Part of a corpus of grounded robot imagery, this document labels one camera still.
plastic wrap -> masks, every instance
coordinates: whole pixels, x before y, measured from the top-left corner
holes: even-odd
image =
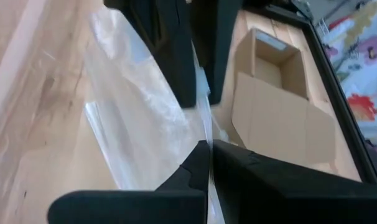
[[[197,66],[198,108],[184,111],[144,42],[119,11],[103,8],[93,15],[92,24],[97,44],[89,47],[85,65],[95,101],[86,105],[86,115],[117,186],[154,190],[199,140],[212,144],[205,74]],[[210,195],[209,223],[220,223],[215,195]]]

light wood surface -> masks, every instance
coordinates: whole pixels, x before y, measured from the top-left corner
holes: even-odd
[[[34,72],[39,61],[32,43],[41,36],[46,2],[0,1],[0,219],[44,81]]]
[[[21,106],[29,115],[25,118],[31,119],[26,121],[30,128],[24,129],[24,133],[29,135],[27,141],[18,148],[21,159],[19,163],[14,161],[18,169],[15,178],[9,180],[13,185],[7,209],[4,213],[0,211],[4,215],[4,223],[45,223],[50,203],[67,192],[116,188],[83,114],[85,98],[90,95],[82,57],[87,44],[92,41],[87,16],[100,4],[100,0],[91,0],[90,4],[86,0],[48,0],[48,12],[41,18],[45,28],[43,34],[38,35],[37,46],[31,54],[34,70],[26,75],[27,81],[20,87],[19,98],[16,97],[31,99],[31,103]],[[301,30],[241,12],[236,21],[230,58],[240,39],[252,27],[276,35],[303,51],[310,101],[334,115]],[[43,70],[41,63],[45,62],[48,67]],[[233,73],[234,62],[229,60],[223,99],[213,108],[220,126],[228,131],[232,139],[236,138],[231,124]],[[315,168],[359,180],[338,124],[336,129],[335,161],[317,164]]]

floral bedsheet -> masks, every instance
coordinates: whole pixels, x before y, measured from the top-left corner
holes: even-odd
[[[361,132],[377,152],[377,1],[331,30],[323,43]]]

white label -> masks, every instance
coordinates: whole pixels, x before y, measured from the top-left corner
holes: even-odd
[[[265,43],[268,43],[270,46],[273,46],[274,48],[278,50],[284,50],[287,45],[281,42],[280,40],[277,40],[274,37],[271,37],[268,34],[265,34],[264,32],[256,31],[256,38],[258,40],[262,40]]]

open cardboard box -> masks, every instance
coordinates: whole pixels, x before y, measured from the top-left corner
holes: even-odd
[[[244,147],[302,166],[334,160],[334,122],[308,101],[301,51],[253,29],[235,61],[232,122]]]

